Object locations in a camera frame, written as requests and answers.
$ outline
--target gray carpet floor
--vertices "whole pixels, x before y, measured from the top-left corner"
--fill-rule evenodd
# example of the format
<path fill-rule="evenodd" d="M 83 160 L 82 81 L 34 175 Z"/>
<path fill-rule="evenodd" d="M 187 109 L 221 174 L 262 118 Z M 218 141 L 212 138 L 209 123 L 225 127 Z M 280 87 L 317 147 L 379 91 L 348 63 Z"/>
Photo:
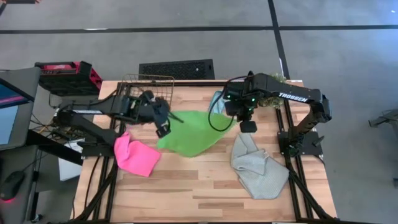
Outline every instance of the gray carpet floor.
<path fill-rule="evenodd" d="M 393 0 L 274 2 L 280 26 L 398 24 Z M 0 30 L 233 25 L 271 26 L 267 1 L 44 0 L 10 4 L 0 16 Z M 333 120 L 317 129 L 325 135 L 326 172 L 338 216 L 396 223 L 398 189 L 392 178 L 398 177 L 398 139 L 388 124 L 370 128 L 368 120 L 398 108 L 398 30 L 290 30 L 281 36 L 291 79 L 321 89 L 332 103 Z M 217 79 L 249 70 L 281 72 L 271 30 L 0 34 L 0 68 L 6 69 L 85 60 L 103 79 L 120 80 L 137 73 L 140 63 L 204 58 L 213 59 Z M 40 88 L 36 99 L 34 113 L 47 122 L 53 113 L 48 93 Z M 41 196 L 42 223 L 68 219 L 76 183 Z"/>

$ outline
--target pink cloth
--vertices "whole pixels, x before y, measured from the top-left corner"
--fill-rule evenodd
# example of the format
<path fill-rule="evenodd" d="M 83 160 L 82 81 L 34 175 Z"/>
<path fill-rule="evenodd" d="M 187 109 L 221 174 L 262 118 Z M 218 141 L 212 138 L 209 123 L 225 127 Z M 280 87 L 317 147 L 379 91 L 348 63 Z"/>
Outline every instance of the pink cloth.
<path fill-rule="evenodd" d="M 121 169 L 144 177 L 149 177 L 160 159 L 160 152 L 138 140 L 130 141 L 128 132 L 116 139 L 114 155 Z"/>

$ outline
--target wooden table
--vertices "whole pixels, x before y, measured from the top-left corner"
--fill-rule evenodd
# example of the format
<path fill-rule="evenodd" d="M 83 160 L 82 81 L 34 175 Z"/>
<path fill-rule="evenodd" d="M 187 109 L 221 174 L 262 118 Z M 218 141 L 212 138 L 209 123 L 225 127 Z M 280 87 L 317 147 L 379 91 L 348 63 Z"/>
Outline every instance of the wooden table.
<path fill-rule="evenodd" d="M 301 81 L 289 81 L 303 86 Z M 116 89 L 118 81 L 103 82 L 99 98 Z M 174 87 L 172 110 L 207 111 L 211 98 L 221 87 Z M 291 101 L 294 124 L 308 113 L 308 105 Z M 285 127 L 289 127 L 285 117 Z M 253 120 L 257 123 L 254 140 L 275 160 L 284 164 L 279 153 L 276 133 L 279 131 L 275 109 L 256 109 Z M 94 122 L 109 128 L 107 116 L 95 116 Z M 134 126 L 134 136 L 155 147 L 158 140 L 155 127 Z M 274 200 L 253 200 L 238 182 L 230 166 L 231 150 L 239 125 L 225 134 L 214 146 L 194 158 L 182 157 L 161 149 L 162 157 L 149 178 L 119 170 L 116 182 L 111 222 L 274 222 L 295 221 L 289 184 Z M 76 215 L 84 207 L 88 179 L 96 158 L 84 161 L 75 197 Z M 314 156 L 302 156 L 309 191 L 325 209 L 335 217 L 328 179 L 323 164 Z M 88 200 L 94 196 L 100 179 L 101 160 L 95 169 Z M 302 194 L 297 188 L 301 214 L 305 217 Z M 105 192 L 99 217 L 103 218 L 107 200 Z"/>

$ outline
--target wire basket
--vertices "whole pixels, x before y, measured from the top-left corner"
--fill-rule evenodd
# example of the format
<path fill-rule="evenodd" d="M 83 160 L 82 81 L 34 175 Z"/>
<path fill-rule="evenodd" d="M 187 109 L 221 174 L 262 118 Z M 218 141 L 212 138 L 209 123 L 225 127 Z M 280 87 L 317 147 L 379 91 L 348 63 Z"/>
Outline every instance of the wire basket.
<path fill-rule="evenodd" d="M 138 97 L 143 91 L 150 90 L 155 97 L 163 98 L 171 107 L 174 81 L 174 77 L 170 76 L 127 74 L 122 79 L 119 94 Z"/>

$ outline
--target computer mouse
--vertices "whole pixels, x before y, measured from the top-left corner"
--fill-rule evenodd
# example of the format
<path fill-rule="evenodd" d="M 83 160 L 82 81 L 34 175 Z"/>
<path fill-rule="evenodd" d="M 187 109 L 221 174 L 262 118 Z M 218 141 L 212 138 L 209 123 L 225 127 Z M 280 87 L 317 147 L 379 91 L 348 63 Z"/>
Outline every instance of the computer mouse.
<path fill-rule="evenodd" d="M 13 199 L 17 195 L 24 178 L 24 171 L 12 172 L 1 185 L 0 198 L 4 201 Z"/>

